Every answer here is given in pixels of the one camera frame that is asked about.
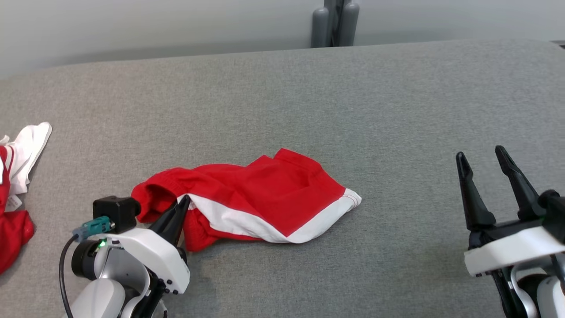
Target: red and white clothing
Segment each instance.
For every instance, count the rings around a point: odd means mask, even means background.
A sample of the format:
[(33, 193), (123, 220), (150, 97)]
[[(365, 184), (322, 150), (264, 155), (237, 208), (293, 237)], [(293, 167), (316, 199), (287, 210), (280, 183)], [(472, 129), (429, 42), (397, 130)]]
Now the red and white clothing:
[(33, 223), (27, 211), (5, 212), (10, 193), (10, 170), (15, 152), (11, 146), (0, 146), (2, 184), (0, 184), (0, 274), (18, 257), (22, 245), (33, 236)]
[(16, 195), (28, 192), (29, 172), (50, 135), (51, 125), (44, 122), (24, 127), (12, 142), (8, 136), (0, 139), (0, 274), (33, 236), (29, 213), (15, 211), (21, 205)]
[(153, 222), (189, 195), (184, 222), (188, 251), (220, 238), (304, 243), (322, 235), (361, 197), (333, 180), (316, 161), (281, 149), (247, 167), (216, 164), (173, 168), (133, 189), (141, 222)]

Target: gray table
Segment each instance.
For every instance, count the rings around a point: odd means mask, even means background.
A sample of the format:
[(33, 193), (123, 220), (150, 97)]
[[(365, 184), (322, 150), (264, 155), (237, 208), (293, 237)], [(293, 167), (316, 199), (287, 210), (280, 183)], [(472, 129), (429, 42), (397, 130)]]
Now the gray table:
[[(168, 167), (246, 165), (285, 147), (361, 206), (303, 245), (191, 253), (187, 292), (165, 297), (170, 317), (502, 317), (492, 280), (465, 270), (455, 154), (511, 220), (494, 146), (538, 190), (565, 191), (564, 101), (565, 51), (526, 40), (92, 63), (0, 81), (1, 133), (53, 125), (24, 197), (36, 233), (0, 276), (0, 316), (63, 314), (60, 250), (94, 199)], [(71, 300), (86, 283), (67, 265)]]

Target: white robot arm casing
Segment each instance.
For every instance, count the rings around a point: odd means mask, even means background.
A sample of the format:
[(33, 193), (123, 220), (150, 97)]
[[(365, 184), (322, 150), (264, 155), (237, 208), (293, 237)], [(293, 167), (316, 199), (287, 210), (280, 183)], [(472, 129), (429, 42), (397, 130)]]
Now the white robot arm casing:
[(557, 277), (551, 276), (541, 282), (537, 289), (537, 301), (542, 318), (565, 317), (565, 302)]
[(77, 318), (116, 318), (124, 298), (124, 288), (120, 283), (100, 278), (90, 282), (82, 290), (71, 310)]
[(538, 226), (465, 252), (465, 266), (474, 276), (561, 252), (565, 245)]
[(121, 234), (100, 234), (107, 244), (121, 247), (167, 282), (171, 291), (184, 293), (190, 282), (190, 271), (178, 250), (149, 229), (134, 228)]

